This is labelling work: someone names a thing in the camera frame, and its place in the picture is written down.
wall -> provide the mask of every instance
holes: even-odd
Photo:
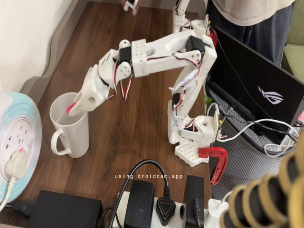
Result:
[[[72,0],[0,1],[0,81],[18,92],[47,68],[49,46]]]

power plug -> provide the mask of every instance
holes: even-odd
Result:
[[[24,150],[15,151],[10,161],[6,163],[5,174],[22,179],[26,172],[27,154]]]
[[[228,208],[229,204],[227,202],[222,202],[216,199],[209,199],[208,214],[205,221],[205,227],[218,227],[221,214]]]
[[[165,227],[175,214],[175,202],[171,199],[159,198],[156,202],[156,212],[161,224]]]
[[[5,165],[4,172],[6,175],[10,176],[10,182],[8,184],[6,195],[0,205],[0,211],[2,211],[5,204],[9,200],[10,193],[13,191],[16,180],[22,179],[24,177],[26,168],[27,153],[24,151],[24,149],[21,149],[20,151],[15,151],[11,156],[11,159]]]

mug handle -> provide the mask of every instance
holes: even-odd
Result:
[[[64,132],[62,130],[57,130],[53,136],[52,136],[52,140],[51,140],[51,148],[52,148],[52,151],[54,154],[57,154],[57,155],[65,155],[65,154],[71,154],[71,150],[70,149],[65,149],[64,151],[60,151],[58,152],[57,151],[57,140],[58,140],[58,137],[59,135],[63,135],[64,136]]]

beige shirt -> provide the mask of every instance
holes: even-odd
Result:
[[[240,26],[255,25],[270,18],[295,0],[212,0],[219,12]]]

person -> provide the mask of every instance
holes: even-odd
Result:
[[[212,27],[218,26],[280,66],[294,6],[295,0],[208,0],[206,14]]]

